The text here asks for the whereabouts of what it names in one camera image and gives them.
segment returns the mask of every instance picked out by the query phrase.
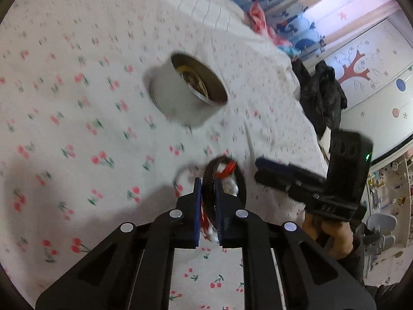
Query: pink cloth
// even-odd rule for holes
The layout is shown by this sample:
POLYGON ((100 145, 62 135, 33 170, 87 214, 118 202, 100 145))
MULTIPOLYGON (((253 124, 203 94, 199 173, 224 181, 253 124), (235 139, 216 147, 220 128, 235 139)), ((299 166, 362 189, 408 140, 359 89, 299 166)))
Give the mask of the pink cloth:
POLYGON ((267 27, 264 11, 262 10, 258 1, 255 1, 252 4, 249 10, 249 17, 251 18, 251 27, 254 32, 259 33, 260 35, 270 39, 272 43, 274 43, 274 45, 278 47, 292 47, 292 44, 289 40, 286 40, 278 36, 275 33, 274 28, 267 27))

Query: black sleeve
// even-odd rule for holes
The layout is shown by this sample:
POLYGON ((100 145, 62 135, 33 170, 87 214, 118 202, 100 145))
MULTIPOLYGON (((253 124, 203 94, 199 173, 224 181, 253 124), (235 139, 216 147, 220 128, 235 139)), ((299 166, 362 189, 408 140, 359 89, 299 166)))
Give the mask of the black sleeve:
POLYGON ((344 269, 364 286, 364 246, 360 236, 354 235, 353 251, 337 261, 344 269))

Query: bed sheet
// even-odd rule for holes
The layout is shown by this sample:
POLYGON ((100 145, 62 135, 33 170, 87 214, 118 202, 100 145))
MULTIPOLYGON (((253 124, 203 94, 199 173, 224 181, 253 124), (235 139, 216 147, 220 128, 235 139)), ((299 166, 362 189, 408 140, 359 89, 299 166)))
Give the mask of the bed sheet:
MULTIPOLYGON (((0 25, 0 262, 31 305, 118 225, 173 208, 218 155, 239 162, 247 208, 274 223, 300 223, 303 206, 255 184, 256 157, 326 173, 288 57, 217 0, 170 1, 16 0, 0 25), (201 128, 148 95, 172 51, 227 89, 201 128)), ((174 263, 170 309, 243 309, 240 250, 201 239, 174 263)))

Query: bed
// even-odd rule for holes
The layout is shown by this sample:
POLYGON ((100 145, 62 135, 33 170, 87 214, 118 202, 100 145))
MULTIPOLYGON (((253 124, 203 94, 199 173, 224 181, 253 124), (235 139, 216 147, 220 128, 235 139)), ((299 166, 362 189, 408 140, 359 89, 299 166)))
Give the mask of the bed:
MULTIPOLYGON (((302 205, 255 184, 255 158, 327 165, 290 59, 243 21, 229 0, 14 1, 0 25, 0 262, 31 306, 119 224, 174 207, 221 154, 244 171, 247 209, 303 220, 302 205), (200 128, 169 121, 148 94, 172 51, 228 92, 200 128)), ((243 309, 240 250, 201 237, 174 260, 170 309, 243 309)))

